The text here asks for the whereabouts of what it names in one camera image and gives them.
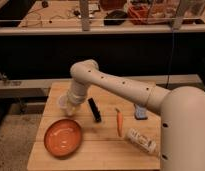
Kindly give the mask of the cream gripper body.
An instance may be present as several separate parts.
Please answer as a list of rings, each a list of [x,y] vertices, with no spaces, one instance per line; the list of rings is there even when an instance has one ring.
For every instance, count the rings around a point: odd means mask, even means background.
[[[74,93],[68,92],[66,95],[66,110],[68,112],[76,112],[84,100],[84,96],[75,95]]]

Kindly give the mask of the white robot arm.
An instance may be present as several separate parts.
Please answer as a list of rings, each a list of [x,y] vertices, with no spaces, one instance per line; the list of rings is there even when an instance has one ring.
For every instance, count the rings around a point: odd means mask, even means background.
[[[205,92],[183,86],[168,90],[154,84],[103,73],[94,60],[73,64],[67,92],[76,106],[96,85],[161,116],[161,171],[205,171]]]

